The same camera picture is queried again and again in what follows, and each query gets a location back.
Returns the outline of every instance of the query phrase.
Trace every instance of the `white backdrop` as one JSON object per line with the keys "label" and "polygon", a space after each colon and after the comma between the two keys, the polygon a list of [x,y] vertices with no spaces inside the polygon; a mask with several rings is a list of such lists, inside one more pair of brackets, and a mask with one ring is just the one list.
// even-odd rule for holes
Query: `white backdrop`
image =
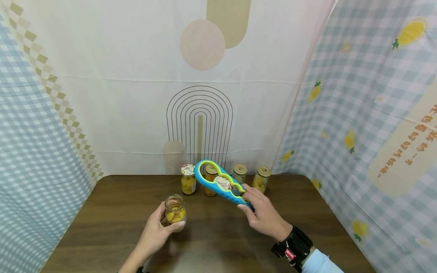
{"label": "white backdrop", "polygon": [[[209,1],[15,1],[38,33],[105,175],[178,173],[176,166],[198,151],[185,144],[188,155],[179,154],[181,147],[164,148],[166,111],[172,97],[191,86],[217,89],[232,105],[228,148],[211,151],[226,158],[226,169],[237,162],[251,171],[272,167],[334,0],[248,1],[243,39],[200,71],[187,64],[180,41],[191,22],[207,19]],[[203,135],[204,147],[208,141]]]}

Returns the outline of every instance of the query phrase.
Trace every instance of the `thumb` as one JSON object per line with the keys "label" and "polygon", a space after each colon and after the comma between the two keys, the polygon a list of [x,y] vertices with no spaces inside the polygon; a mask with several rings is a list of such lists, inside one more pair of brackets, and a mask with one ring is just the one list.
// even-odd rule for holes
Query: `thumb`
{"label": "thumb", "polygon": [[240,210],[242,210],[244,212],[244,214],[247,217],[247,220],[249,221],[250,226],[252,226],[258,220],[258,218],[255,216],[253,211],[248,206],[243,205],[243,204],[239,204],[237,206],[237,208],[239,208]]}
{"label": "thumb", "polygon": [[172,234],[173,232],[175,232],[176,230],[180,229],[183,226],[185,226],[185,221],[180,221],[180,222],[177,222],[177,223],[172,223],[168,227],[165,227],[164,230],[166,230],[168,232],[168,234],[170,235],[170,234]]}

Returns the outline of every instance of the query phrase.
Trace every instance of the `hand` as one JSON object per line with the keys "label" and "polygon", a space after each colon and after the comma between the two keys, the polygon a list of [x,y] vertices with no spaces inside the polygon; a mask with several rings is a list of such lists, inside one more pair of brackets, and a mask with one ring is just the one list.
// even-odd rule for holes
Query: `hand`
{"label": "hand", "polygon": [[243,198],[252,204],[255,213],[246,205],[240,204],[237,207],[246,214],[249,225],[278,242],[284,241],[290,235],[293,226],[282,219],[270,200],[258,189],[247,184],[243,184],[243,187],[246,190]]}
{"label": "hand", "polygon": [[168,227],[163,227],[161,220],[164,218],[164,213],[165,204],[162,202],[147,220],[146,227],[141,234],[136,249],[141,250],[145,254],[153,255],[162,248],[173,232],[185,225],[185,222],[181,221],[173,223]]}
{"label": "hand", "polygon": [[161,224],[164,213],[165,204],[162,202],[156,211],[150,215],[135,249],[121,267],[119,273],[135,273],[151,255],[162,248],[173,232],[185,225],[185,222],[181,221],[164,227]]}

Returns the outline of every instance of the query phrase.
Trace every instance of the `light blue sleeve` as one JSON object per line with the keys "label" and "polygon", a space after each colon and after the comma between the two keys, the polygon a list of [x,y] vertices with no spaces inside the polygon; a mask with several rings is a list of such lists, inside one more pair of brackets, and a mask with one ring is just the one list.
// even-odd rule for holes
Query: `light blue sleeve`
{"label": "light blue sleeve", "polygon": [[316,249],[306,260],[302,273],[344,273],[328,256]]}

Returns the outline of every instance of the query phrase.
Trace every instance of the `jar of yellow peaches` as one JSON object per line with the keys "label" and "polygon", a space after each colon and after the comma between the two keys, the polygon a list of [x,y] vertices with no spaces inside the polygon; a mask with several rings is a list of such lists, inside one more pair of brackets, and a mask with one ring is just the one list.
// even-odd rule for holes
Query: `jar of yellow peaches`
{"label": "jar of yellow peaches", "polygon": [[182,178],[180,179],[182,185],[182,192],[186,195],[192,195],[196,191],[196,177],[194,176],[194,165],[185,164],[180,169]]}
{"label": "jar of yellow peaches", "polygon": [[[217,177],[217,170],[212,166],[212,165],[206,165],[205,167],[205,179],[208,181],[213,182],[214,178]],[[206,196],[215,196],[216,193],[213,190],[208,189],[207,187],[205,188],[205,194]]]}
{"label": "jar of yellow peaches", "polygon": [[234,173],[232,177],[240,184],[246,181],[247,168],[244,165],[237,164],[234,166]]}
{"label": "jar of yellow peaches", "polygon": [[[165,200],[165,218],[169,224],[180,221],[187,222],[187,214],[185,211],[185,203],[182,196],[179,194],[172,194]],[[180,227],[175,232],[180,232],[184,226]]]}
{"label": "jar of yellow peaches", "polygon": [[266,191],[270,175],[271,171],[269,168],[267,168],[266,166],[259,167],[257,169],[255,179],[253,180],[252,187],[257,188],[260,190],[260,192],[264,193]]}

